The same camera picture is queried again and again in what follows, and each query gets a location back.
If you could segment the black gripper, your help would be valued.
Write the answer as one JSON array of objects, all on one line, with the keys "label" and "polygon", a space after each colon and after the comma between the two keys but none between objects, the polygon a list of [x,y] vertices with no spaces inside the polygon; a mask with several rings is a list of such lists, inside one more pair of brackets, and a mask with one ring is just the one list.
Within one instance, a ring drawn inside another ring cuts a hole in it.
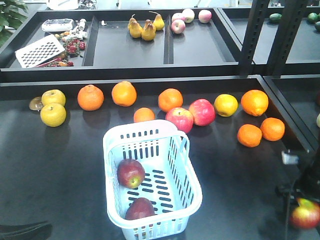
[{"label": "black gripper", "polygon": [[290,184],[281,184],[277,185],[275,187],[275,194],[278,197],[289,197],[291,195],[292,199],[295,198],[303,198],[307,199],[316,203],[320,202],[319,196],[311,195],[311,193],[304,191],[302,188],[300,188],[298,185],[290,185]]}]

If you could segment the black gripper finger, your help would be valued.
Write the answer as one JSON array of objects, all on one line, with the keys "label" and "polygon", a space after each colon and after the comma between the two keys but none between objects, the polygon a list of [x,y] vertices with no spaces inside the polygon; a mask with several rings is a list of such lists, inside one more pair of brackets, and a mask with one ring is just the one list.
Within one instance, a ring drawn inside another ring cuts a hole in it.
[{"label": "black gripper finger", "polygon": [[1,225],[1,240],[47,240],[52,233],[52,224],[46,221],[25,225]]}]

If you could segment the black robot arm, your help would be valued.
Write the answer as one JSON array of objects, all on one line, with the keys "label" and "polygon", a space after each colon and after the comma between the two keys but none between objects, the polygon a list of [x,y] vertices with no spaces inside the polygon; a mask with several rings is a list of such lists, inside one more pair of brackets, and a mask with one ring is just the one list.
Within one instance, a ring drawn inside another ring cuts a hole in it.
[{"label": "black robot arm", "polygon": [[320,151],[283,150],[281,159],[284,165],[298,167],[298,176],[291,183],[278,185],[275,192],[278,196],[292,195],[316,203],[320,202]]}]

